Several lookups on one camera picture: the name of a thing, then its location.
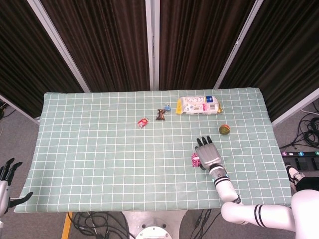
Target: table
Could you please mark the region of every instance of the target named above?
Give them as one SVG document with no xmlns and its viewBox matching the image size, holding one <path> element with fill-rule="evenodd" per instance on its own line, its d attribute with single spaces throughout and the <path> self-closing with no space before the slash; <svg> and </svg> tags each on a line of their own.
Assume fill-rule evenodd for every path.
<svg viewBox="0 0 319 239">
<path fill-rule="evenodd" d="M 214 95 L 223 113 L 176 115 L 182 96 Z M 157 109 L 170 103 L 165 121 Z M 148 117 L 143 129 L 137 122 Z M 219 126 L 228 124 L 229 135 Z M 191 165 L 210 135 L 244 204 L 291 203 L 290 184 L 257 88 L 46 93 L 34 158 L 17 213 L 219 208 L 208 173 Z"/>
</svg>

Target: dark curtain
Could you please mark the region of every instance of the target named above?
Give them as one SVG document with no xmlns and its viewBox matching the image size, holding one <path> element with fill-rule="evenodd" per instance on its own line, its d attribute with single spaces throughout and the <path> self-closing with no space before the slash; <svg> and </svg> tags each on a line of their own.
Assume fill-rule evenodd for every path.
<svg viewBox="0 0 319 239">
<path fill-rule="evenodd" d="M 221 88 L 258 87 L 271 120 L 319 87 L 319 1 L 265 0 Z"/>
<path fill-rule="evenodd" d="M 145 0 L 41 0 L 93 92 L 150 89 Z"/>
<path fill-rule="evenodd" d="M 254 0 L 161 0 L 159 89 L 211 89 Z"/>
<path fill-rule="evenodd" d="M 0 94 L 32 117 L 46 92 L 82 92 L 25 0 L 0 0 Z"/>
</svg>

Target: blue label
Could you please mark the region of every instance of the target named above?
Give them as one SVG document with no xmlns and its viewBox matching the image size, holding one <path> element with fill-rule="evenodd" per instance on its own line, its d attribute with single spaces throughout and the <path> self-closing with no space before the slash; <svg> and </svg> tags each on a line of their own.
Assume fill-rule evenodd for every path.
<svg viewBox="0 0 319 239">
<path fill-rule="evenodd" d="M 213 96 L 206 96 L 206 102 L 207 103 L 213 102 Z"/>
</svg>

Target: round snack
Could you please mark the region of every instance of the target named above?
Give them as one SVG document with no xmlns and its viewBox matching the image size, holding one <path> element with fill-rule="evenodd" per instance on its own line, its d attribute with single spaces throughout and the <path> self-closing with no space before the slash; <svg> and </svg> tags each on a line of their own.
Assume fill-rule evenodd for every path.
<svg viewBox="0 0 319 239">
<path fill-rule="evenodd" d="M 230 132 L 229 125 L 223 124 L 221 127 L 219 127 L 219 133 L 221 133 L 222 135 L 229 134 L 229 132 Z"/>
</svg>

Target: pink candy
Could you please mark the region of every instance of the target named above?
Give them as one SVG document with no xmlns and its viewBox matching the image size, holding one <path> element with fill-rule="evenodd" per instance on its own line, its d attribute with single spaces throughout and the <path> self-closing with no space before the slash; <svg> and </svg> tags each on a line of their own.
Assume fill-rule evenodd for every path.
<svg viewBox="0 0 319 239">
<path fill-rule="evenodd" d="M 193 167 L 199 167 L 200 166 L 200 160 L 199 160 L 199 157 L 198 157 L 197 153 L 193 153 L 191 155 L 191 163 L 192 163 Z"/>
</svg>

